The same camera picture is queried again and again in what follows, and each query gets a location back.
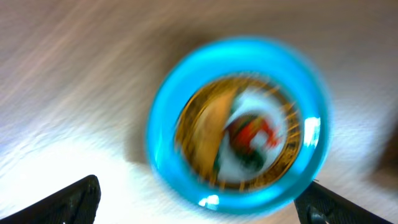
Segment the teal tin can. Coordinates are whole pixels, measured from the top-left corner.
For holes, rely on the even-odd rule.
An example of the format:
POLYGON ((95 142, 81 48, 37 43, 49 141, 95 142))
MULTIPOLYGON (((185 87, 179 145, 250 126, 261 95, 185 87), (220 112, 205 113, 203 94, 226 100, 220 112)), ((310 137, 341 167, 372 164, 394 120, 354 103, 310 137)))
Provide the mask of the teal tin can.
POLYGON ((313 63, 272 39, 237 36, 171 69, 149 112, 146 154, 195 205, 270 214, 312 183, 330 128, 330 97, 313 63))

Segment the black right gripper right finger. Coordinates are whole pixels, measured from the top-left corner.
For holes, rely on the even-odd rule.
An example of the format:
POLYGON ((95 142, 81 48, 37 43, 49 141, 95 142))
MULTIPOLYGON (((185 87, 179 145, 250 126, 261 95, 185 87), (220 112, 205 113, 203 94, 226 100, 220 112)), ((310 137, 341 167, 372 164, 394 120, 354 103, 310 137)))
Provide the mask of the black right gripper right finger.
POLYGON ((294 204, 301 224, 392 224, 316 182, 294 204))

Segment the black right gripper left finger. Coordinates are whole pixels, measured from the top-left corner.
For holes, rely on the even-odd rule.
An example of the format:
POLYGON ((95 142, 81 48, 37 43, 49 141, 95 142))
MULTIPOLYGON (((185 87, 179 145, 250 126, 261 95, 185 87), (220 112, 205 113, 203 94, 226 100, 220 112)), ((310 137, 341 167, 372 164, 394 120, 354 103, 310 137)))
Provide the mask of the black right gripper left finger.
POLYGON ((1 219, 1 224, 93 224, 101 199, 95 175, 65 187, 41 201, 1 219))

